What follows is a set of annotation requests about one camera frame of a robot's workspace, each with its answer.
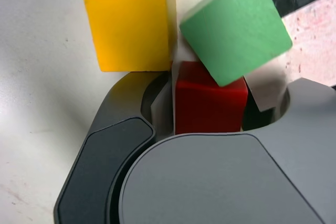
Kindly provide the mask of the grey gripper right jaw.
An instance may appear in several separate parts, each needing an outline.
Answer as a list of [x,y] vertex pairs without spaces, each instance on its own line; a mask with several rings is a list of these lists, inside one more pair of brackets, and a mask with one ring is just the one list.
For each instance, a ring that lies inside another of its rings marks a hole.
[[335,90],[298,79],[281,117],[237,133],[181,134],[141,154],[121,223],[335,223]]

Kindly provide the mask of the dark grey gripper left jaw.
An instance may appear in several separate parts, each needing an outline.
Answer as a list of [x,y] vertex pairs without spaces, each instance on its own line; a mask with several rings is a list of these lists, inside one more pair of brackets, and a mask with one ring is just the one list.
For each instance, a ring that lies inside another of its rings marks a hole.
[[171,74],[130,72],[107,93],[54,206],[55,223],[118,223],[123,180],[157,137],[151,105]]

